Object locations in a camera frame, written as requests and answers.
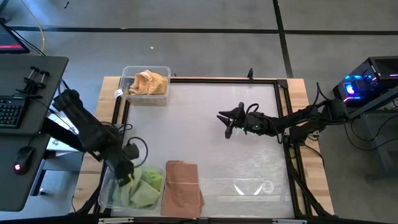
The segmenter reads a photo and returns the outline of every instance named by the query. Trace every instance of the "clear plastic bin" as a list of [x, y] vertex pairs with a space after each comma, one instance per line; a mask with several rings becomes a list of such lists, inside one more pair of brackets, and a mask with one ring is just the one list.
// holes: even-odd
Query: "clear plastic bin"
[[143, 165], [137, 169], [156, 170], [158, 173], [163, 175], [162, 186], [160, 188], [160, 196], [157, 199], [156, 203], [151, 205], [150, 207], [145, 207], [140, 209], [133, 206], [125, 207], [120, 203], [114, 202], [112, 196], [117, 183], [113, 171], [111, 171], [108, 167], [106, 169], [104, 180], [101, 186], [101, 191], [98, 197], [98, 203], [102, 208], [122, 210], [123, 212], [130, 213], [131, 215], [145, 215], [146, 213], [154, 213], [159, 210], [162, 204], [166, 172], [164, 171], [164, 169], [161, 169], [160, 167], [150, 166], [150, 165], [148, 166]]
[[[130, 95], [128, 94], [130, 86], [134, 83], [134, 77], [137, 73], [150, 70], [167, 77], [167, 91], [164, 95]], [[123, 69], [122, 79], [119, 89], [123, 91], [122, 97], [125, 97], [134, 106], [167, 106], [169, 103], [170, 77], [171, 69], [166, 66], [127, 66]]]

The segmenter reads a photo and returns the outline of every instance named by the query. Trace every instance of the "transparent acrylic sheet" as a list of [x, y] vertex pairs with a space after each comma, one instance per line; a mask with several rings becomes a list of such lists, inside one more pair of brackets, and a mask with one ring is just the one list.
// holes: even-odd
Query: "transparent acrylic sheet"
[[[148, 164], [164, 167], [169, 160], [198, 165], [205, 199], [203, 217], [294, 217], [284, 150], [276, 138], [246, 136], [234, 129], [225, 139], [225, 125], [216, 117], [242, 101], [245, 109], [259, 103], [259, 111], [276, 116], [273, 85], [172, 83], [167, 107], [131, 106], [126, 132], [143, 138]], [[145, 151], [140, 147], [140, 159]], [[113, 210], [112, 216], [160, 216]]]

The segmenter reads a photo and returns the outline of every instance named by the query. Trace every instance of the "black desk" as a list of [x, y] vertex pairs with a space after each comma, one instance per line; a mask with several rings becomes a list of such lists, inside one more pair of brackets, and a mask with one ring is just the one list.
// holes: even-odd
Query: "black desk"
[[[50, 106], [60, 79], [68, 63], [66, 57], [43, 57], [30, 55], [0, 55], [0, 95], [16, 93], [15, 88], [24, 87], [24, 77], [29, 76], [30, 66], [49, 71], [52, 76], [46, 77], [46, 88], [39, 90], [39, 99]], [[40, 103], [31, 101], [21, 128], [7, 132], [0, 129], [0, 210], [20, 211], [24, 208], [27, 197], [35, 179], [37, 170], [44, 156], [49, 134], [38, 134], [33, 138], [31, 146], [35, 148], [32, 166], [25, 175], [15, 175], [12, 167], [17, 151], [26, 146], [33, 136], [32, 130], [39, 130], [44, 121], [47, 108]]]

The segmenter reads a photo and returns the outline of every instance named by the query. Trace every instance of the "computer screen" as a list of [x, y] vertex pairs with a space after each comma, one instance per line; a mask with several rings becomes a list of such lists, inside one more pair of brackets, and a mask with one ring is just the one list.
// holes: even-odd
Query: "computer screen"
[[0, 54], [22, 54], [30, 50], [2, 23], [0, 23]]

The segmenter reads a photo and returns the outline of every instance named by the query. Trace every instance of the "concrete floor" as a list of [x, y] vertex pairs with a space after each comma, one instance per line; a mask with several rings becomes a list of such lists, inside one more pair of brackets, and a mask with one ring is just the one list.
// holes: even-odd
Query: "concrete floor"
[[[277, 29], [272, 0], [26, 0], [43, 25], [56, 27]], [[279, 0], [284, 29], [397, 30], [395, 0]], [[0, 14], [10, 26], [35, 26], [20, 2], [11, 0]], [[38, 32], [20, 32], [41, 46]], [[166, 65], [178, 76], [286, 77], [278, 34], [166, 34], [45, 32], [47, 55], [67, 56], [64, 78], [81, 93], [94, 112], [104, 76], [120, 75], [127, 65]], [[314, 100], [316, 82], [331, 89], [369, 56], [398, 55], [395, 35], [286, 35], [294, 78], [304, 78]], [[396, 223], [397, 180], [366, 182], [379, 172], [372, 152], [352, 148], [343, 128], [322, 132], [320, 148], [335, 213], [342, 218]], [[76, 175], [46, 175], [43, 187], [53, 189], [48, 200], [30, 198], [22, 213], [0, 213], [0, 219], [66, 214]], [[57, 188], [68, 179], [70, 188]], [[37, 205], [57, 202], [40, 212]]]

